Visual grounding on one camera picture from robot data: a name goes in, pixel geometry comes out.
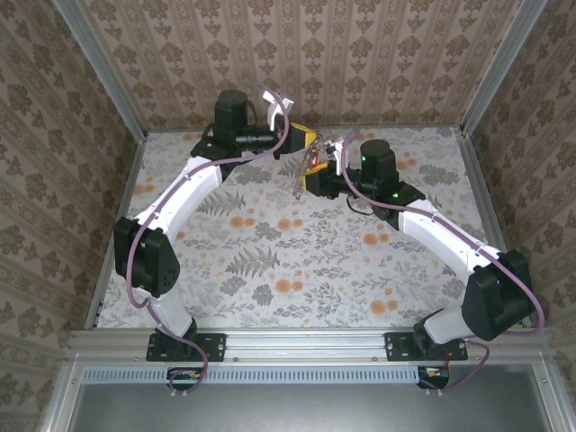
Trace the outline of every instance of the metal extrusion bar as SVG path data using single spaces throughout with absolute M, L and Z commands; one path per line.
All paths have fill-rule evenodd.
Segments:
M 546 3 L 544 0 L 525 1 L 518 8 L 514 21 L 509 26 L 462 118 L 461 124 L 466 135 L 470 136 L 474 132 Z
M 81 384 L 167 384 L 168 366 L 88 366 Z M 206 384 L 391 384 L 417 383 L 416 366 L 235 366 L 216 364 Z M 189 383 L 175 379 L 174 383 Z
M 56 7 L 62 14 L 66 24 L 80 44 L 82 51 L 90 61 L 94 72 L 100 78 L 106 92 L 124 119 L 126 127 L 130 130 L 136 142 L 144 141 L 145 125 L 136 108 L 134 108 L 125 87 L 114 72 L 114 69 L 104 50 L 94 34 L 88 20 L 82 13 L 78 2 L 68 0 L 55 0 Z
M 96 329 L 73 332 L 68 341 L 65 362 L 83 365 L 145 365 L 151 329 Z M 210 329 L 226 333 L 225 365 L 373 365 L 386 362 L 383 334 L 410 331 L 409 328 L 238 330 Z M 552 358 L 544 336 L 525 339 L 502 335 L 489 343 L 491 364 L 533 364 L 541 356 Z M 483 350 L 469 346 L 473 365 Z M 164 363 L 172 366 L 198 366 L 198 363 Z M 421 365 L 421 362 L 394 362 L 394 365 Z
M 132 160 L 132 166 L 130 167 L 130 173 L 128 174 L 128 179 L 126 180 L 126 185 L 124 186 L 124 193 L 118 206 L 118 212 L 116 214 L 116 220 L 121 216 L 125 216 L 130 207 L 130 201 L 132 193 L 134 192 L 134 186 L 136 185 L 136 180 L 138 179 L 138 172 L 142 165 L 142 159 L 144 158 L 144 150 L 146 144 L 144 142 L 139 142 L 136 147 L 136 152 L 134 153 L 134 159 Z M 94 290 L 94 296 L 92 297 L 92 303 L 90 305 L 90 310 L 88 311 L 88 316 L 86 317 L 85 329 L 92 329 L 96 326 L 97 316 L 100 311 L 100 306 L 104 301 L 104 296 L 106 295 L 106 289 L 108 288 L 108 283 L 110 282 L 110 276 L 114 267 L 114 240 L 113 235 L 110 236 L 108 241 L 108 248 L 106 249 L 106 255 L 104 256 L 104 261 L 102 262 L 102 267 L 100 269 L 100 274 L 98 275 L 98 281 L 96 282 L 96 288 Z

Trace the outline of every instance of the black mounting bracket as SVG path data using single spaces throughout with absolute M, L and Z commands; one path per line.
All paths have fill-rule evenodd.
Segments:
M 414 338 L 412 331 L 399 331 L 384 334 L 386 358 L 389 362 L 450 361 L 468 360 L 468 351 L 463 339 L 453 339 L 438 345 L 434 351 L 424 353 Z
M 206 353 L 210 362 L 223 362 L 226 354 L 226 334 L 196 333 L 195 323 L 183 338 L 194 342 Z M 148 340 L 148 362 L 201 362 L 202 356 L 195 349 L 156 329 Z

